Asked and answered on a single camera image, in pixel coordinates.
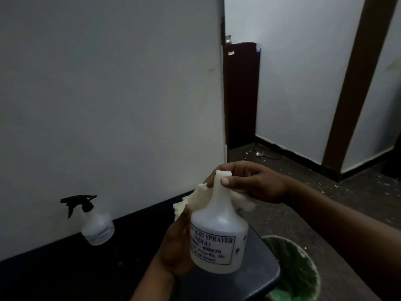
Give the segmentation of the person's right hand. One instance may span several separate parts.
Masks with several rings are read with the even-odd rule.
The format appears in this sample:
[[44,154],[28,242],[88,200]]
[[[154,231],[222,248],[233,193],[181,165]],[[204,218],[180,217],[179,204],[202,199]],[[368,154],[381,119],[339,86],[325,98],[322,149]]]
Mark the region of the person's right hand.
[[263,202],[283,203],[297,184],[293,178],[258,163],[237,161],[218,166],[204,181],[208,188],[214,186],[217,171],[230,171],[231,176],[251,177],[251,189],[242,191]]

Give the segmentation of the bin with green liner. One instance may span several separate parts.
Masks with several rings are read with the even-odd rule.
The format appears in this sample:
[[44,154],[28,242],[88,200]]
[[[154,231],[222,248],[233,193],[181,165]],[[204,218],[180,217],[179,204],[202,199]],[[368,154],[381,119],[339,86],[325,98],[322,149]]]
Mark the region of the bin with green liner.
[[304,249],[280,236],[263,236],[262,240],[280,266],[280,279],[276,287],[265,295],[265,301],[317,301],[321,277]]

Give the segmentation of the dark brown door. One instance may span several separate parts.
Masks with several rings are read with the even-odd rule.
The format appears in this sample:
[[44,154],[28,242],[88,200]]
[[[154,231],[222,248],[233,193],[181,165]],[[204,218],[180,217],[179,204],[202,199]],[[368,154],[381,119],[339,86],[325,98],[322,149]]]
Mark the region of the dark brown door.
[[223,48],[223,92],[227,149],[254,142],[261,51],[255,42]]

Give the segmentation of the white plastic bottle without nozzle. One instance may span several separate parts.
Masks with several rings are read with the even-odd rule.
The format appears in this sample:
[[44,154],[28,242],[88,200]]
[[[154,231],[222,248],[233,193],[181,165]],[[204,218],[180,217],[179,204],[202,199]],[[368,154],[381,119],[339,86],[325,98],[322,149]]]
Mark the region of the white plastic bottle without nozzle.
[[230,274],[240,268],[248,237],[248,223],[234,210],[230,189],[221,184],[222,178],[230,176],[230,171],[217,170],[209,203],[191,215],[191,259],[214,274]]

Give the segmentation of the person's left forearm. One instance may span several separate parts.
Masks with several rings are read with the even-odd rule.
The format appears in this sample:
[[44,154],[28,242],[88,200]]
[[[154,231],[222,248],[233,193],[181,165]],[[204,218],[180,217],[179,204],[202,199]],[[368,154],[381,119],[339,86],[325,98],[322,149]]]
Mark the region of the person's left forearm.
[[152,259],[130,301],[169,301],[175,277],[162,263],[158,254]]

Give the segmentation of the person's left hand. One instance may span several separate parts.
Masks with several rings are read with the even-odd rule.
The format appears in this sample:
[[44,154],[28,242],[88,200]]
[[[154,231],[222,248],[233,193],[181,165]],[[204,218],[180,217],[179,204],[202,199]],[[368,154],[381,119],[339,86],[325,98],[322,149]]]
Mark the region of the person's left hand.
[[167,229],[157,254],[163,265],[173,273],[174,277],[181,278],[194,267],[190,256],[189,244],[184,248],[179,246],[179,217]]

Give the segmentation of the brown wooden wall post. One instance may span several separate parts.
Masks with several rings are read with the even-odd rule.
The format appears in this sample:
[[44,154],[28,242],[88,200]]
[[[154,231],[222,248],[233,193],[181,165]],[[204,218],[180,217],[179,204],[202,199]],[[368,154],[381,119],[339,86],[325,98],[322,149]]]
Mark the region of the brown wooden wall post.
[[373,80],[398,0],[365,0],[322,160],[321,174],[341,182],[366,169],[342,173],[347,150]]

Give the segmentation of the white cloth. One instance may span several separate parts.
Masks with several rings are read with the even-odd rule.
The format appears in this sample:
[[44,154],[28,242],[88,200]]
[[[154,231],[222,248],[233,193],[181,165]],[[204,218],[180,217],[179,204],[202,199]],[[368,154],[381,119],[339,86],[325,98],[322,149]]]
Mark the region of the white cloth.
[[[240,190],[228,190],[231,204],[234,210],[240,209],[244,212],[251,212],[256,208],[255,199]],[[207,184],[199,184],[196,189],[188,196],[183,197],[181,202],[173,204],[174,220],[183,212],[186,205],[189,206],[192,212],[205,208],[211,200],[213,188],[208,188]]]

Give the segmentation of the person's right forearm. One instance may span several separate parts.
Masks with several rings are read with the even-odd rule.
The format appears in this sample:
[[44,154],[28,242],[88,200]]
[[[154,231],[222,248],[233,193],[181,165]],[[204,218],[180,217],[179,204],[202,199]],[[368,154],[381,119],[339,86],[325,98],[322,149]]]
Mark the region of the person's right forearm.
[[401,231],[285,177],[284,203],[348,263],[382,300],[401,300]]

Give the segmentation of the spray bottle with black trigger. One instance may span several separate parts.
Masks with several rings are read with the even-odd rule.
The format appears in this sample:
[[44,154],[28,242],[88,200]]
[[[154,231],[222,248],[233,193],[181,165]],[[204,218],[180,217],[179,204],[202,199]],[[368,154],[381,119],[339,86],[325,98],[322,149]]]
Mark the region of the spray bottle with black trigger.
[[60,203],[68,207],[68,219],[72,217],[76,207],[81,208],[81,234],[91,246],[108,242],[115,233],[112,217],[95,209],[92,200],[96,197],[97,195],[75,195],[60,199]]

